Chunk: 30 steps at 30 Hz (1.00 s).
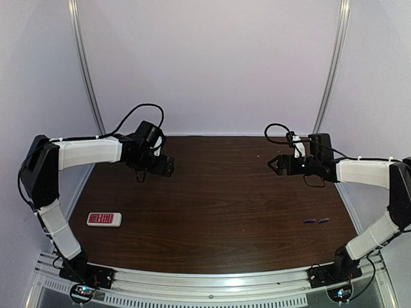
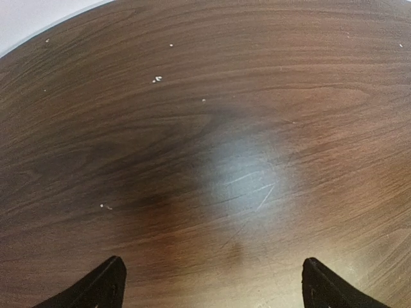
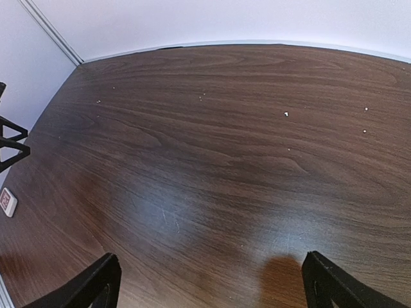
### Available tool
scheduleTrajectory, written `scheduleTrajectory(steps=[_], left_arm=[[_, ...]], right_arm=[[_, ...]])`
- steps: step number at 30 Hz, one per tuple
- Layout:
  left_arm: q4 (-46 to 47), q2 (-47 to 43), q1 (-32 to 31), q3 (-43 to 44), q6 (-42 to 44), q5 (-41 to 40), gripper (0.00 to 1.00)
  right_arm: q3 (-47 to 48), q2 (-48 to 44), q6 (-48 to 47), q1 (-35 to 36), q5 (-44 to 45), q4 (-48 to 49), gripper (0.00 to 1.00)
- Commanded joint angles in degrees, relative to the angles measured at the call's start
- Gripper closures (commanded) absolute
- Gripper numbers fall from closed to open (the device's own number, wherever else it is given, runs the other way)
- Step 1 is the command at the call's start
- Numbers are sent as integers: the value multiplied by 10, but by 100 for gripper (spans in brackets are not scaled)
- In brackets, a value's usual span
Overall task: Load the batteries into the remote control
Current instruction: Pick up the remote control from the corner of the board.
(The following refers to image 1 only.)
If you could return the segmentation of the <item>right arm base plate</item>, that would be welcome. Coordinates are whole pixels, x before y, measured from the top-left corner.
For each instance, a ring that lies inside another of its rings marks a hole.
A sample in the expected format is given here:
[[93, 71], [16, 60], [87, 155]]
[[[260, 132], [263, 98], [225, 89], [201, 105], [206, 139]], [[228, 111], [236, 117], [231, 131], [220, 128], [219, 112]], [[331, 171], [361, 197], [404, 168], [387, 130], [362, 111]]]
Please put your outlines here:
[[335, 263], [313, 264], [307, 270], [308, 280], [312, 289], [330, 286], [341, 282], [349, 282], [353, 278], [362, 276], [362, 270], [358, 265], [353, 268], [340, 271]]

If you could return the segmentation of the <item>white remote control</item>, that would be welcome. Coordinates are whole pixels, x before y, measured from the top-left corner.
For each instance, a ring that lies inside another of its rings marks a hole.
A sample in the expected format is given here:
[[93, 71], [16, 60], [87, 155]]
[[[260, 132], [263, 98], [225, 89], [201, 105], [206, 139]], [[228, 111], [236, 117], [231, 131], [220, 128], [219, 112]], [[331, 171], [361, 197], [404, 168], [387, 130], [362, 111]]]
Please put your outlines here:
[[122, 214], [119, 212], [91, 212], [87, 217], [89, 227], [120, 227]]

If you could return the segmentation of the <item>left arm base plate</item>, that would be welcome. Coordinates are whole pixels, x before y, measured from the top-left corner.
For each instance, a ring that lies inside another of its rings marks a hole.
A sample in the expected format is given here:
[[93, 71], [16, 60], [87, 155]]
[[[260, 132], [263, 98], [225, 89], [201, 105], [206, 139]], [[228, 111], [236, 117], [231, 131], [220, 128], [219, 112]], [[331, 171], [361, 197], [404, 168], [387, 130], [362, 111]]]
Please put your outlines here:
[[95, 266], [85, 261], [64, 261], [58, 276], [90, 287], [110, 289], [113, 283], [114, 270], [103, 266]]

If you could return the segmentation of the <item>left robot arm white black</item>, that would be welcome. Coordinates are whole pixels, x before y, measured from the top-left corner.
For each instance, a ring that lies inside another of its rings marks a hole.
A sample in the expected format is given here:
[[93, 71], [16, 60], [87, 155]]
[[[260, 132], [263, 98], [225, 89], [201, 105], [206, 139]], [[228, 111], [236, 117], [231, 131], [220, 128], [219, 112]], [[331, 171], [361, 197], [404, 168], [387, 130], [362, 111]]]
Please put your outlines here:
[[76, 259], [82, 247], [74, 236], [59, 202], [58, 175], [70, 167], [122, 162], [136, 172], [170, 177], [174, 159], [161, 153], [166, 136], [160, 127], [142, 121], [134, 133], [108, 137], [34, 138], [19, 171], [19, 183], [29, 206], [39, 215], [57, 250], [65, 260]]

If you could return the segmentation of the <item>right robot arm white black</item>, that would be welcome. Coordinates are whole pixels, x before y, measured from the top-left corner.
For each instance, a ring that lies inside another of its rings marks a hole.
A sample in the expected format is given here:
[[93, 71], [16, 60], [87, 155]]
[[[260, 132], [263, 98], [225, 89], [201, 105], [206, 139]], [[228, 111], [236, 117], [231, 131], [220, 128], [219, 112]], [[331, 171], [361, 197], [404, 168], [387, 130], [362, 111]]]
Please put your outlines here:
[[303, 140], [290, 131], [285, 144], [293, 153], [277, 155], [267, 163], [279, 176], [318, 176], [323, 182], [364, 184], [389, 191], [382, 217], [338, 248], [332, 264], [309, 271], [312, 287], [361, 276], [360, 259], [410, 230], [410, 159], [335, 158], [337, 151], [327, 133], [311, 134]]

